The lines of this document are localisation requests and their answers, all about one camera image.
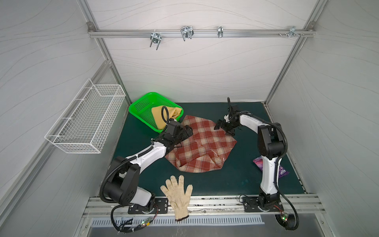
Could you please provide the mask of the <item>red plaid skirt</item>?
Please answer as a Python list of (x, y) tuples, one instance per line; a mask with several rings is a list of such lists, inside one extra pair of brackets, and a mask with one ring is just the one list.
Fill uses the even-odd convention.
[(180, 143), (165, 158), (179, 171), (205, 173), (223, 168), (237, 141), (208, 119), (185, 116), (183, 125), (192, 128), (193, 135)]

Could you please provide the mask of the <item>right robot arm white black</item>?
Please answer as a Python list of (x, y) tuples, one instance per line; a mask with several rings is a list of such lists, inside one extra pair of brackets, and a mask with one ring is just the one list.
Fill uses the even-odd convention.
[(222, 129), (226, 134), (235, 136), (235, 130), (244, 126), (257, 134), (257, 146), (263, 160), (263, 175), (257, 206), (262, 211), (268, 211), (280, 203), (279, 170), (281, 160), (288, 150), (287, 139), (280, 123), (265, 121), (248, 111), (239, 110), (237, 105), (231, 104), (229, 98), (227, 101), (228, 114), (217, 121), (214, 129)]

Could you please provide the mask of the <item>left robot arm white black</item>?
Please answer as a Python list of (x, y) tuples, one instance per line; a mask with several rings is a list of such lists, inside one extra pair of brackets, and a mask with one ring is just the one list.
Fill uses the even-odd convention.
[(193, 135), (190, 126), (170, 117), (168, 107), (162, 106), (161, 117), (165, 127), (158, 137), (151, 140), (150, 146), (137, 154), (117, 157), (111, 162), (100, 185), (99, 197), (103, 202), (121, 206), (139, 205), (148, 210), (153, 208), (156, 197), (139, 187), (140, 174)]

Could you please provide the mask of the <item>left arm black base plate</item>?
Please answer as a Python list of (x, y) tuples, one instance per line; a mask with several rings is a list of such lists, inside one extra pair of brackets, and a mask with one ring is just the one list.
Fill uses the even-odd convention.
[(146, 206), (132, 204), (128, 208), (128, 214), (166, 214), (168, 212), (168, 199), (165, 197), (151, 198)]

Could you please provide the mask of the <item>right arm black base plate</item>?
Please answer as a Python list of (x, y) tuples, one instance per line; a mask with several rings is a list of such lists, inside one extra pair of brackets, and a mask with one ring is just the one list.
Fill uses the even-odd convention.
[(260, 204), (259, 196), (247, 196), (241, 195), (238, 198), (238, 201), (243, 205), (244, 212), (281, 212), (284, 210), (281, 202), (277, 202), (275, 204), (268, 204), (268, 207), (263, 207), (263, 204)]

